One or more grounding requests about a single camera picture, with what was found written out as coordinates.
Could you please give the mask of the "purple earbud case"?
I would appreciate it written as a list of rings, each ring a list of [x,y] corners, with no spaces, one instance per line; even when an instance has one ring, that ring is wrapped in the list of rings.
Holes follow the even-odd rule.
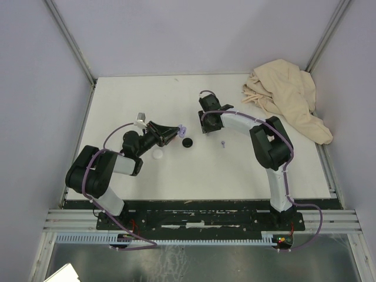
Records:
[[[186,131],[187,131],[187,128],[185,126],[179,125],[179,132],[178,132],[179,138],[183,139],[186,135]]]

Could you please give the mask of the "white earbud case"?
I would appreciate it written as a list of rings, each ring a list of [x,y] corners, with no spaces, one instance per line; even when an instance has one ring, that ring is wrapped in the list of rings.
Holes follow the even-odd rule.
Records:
[[[155,160],[159,160],[163,157],[164,153],[161,149],[155,149],[152,153],[152,156]]]

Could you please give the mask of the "black earbud case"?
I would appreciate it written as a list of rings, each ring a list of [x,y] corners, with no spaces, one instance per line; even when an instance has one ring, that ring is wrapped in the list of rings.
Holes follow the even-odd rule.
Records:
[[[190,148],[193,146],[193,140],[189,137],[186,137],[182,140],[182,145],[185,148]]]

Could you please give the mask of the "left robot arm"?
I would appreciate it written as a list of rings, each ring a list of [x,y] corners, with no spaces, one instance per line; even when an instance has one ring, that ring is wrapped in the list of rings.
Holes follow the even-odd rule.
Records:
[[[109,221],[117,229],[129,225],[130,215],[125,202],[110,187],[114,173],[137,176],[143,166],[141,156],[153,146],[164,147],[179,135],[181,126],[162,126],[155,122],[135,123],[142,128],[140,135],[130,130],[123,135],[119,152],[86,145],[69,168],[65,184],[84,195],[102,210],[110,214]]]

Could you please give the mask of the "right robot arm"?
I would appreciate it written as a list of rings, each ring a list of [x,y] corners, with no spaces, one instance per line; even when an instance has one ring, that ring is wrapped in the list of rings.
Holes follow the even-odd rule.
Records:
[[[281,122],[272,116],[258,119],[234,110],[232,105],[221,105],[210,90],[199,93],[198,112],[203,133],[223,128],[233,129],[248,136],[258,163],[266,169],[270,187],[270,224],[282,230],[291,223],[289,212],[294,210],[289,196],[286,167],[294,156],[292,142]]]

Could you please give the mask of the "beige cloth bag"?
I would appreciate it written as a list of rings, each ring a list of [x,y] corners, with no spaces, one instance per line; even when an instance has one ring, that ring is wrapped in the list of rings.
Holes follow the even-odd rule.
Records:
[[[313,115],[316,87],[310,73],[283,59],[253,69],[243,85],[243,103],[253,103],[267,116],[282,115],[288,124],[319,145],[333,141],[324,122]]]

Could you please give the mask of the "white paper corner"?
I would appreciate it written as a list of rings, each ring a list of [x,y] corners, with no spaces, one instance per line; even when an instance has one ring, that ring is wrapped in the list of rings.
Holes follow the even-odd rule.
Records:
[[[80,282],[80,279],[71,263],[67,263],[46,278],[44,282]]]

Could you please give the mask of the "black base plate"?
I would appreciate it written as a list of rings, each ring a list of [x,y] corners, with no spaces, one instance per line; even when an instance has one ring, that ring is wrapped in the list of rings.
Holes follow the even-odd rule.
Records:
[[[279,216],[270,209],[267,200],[130,200],[126,201],[128,213],[118,221],[128,229],[149,240],[232,240],[260,239],[262,232],[275,234],[294,232],[294,224],[303,215],[293,210]],[[221,227],[218,230],[163,229],[162,224],[196,223],[203,220],[208,225],[245,224],[250,231]]]

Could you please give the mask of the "aluminium frame rail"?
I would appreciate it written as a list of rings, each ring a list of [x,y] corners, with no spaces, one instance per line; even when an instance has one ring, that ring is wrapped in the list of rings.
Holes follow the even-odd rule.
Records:
[[[295,234],[314,234],[319,231],[320,234],[360,234],[362,229],[358,221],[357,214],[354,210],[325,210],[323,211],[323,221],[320,221],[319,212],[316,210],[303,210],[303,219],[299,221],[304,225],[303,230],[298,229],[298,224],[294,224]],[[45,231],[62,231],[62,232],[114,232],[122,231],[120,227],[100,227],[98,219],[93,215],[91,210],[50,210],[43,229]],[[163,229],[177,230],[218,230],[221,227],[229,227],[232,229],[240,229],[250,231],[251,227],[255,227],[253,223],[249,227],[245,224],[230,225],[208,225],[203,220],[196,223],[188,223],[186,221],[179,224],[162,224]]]

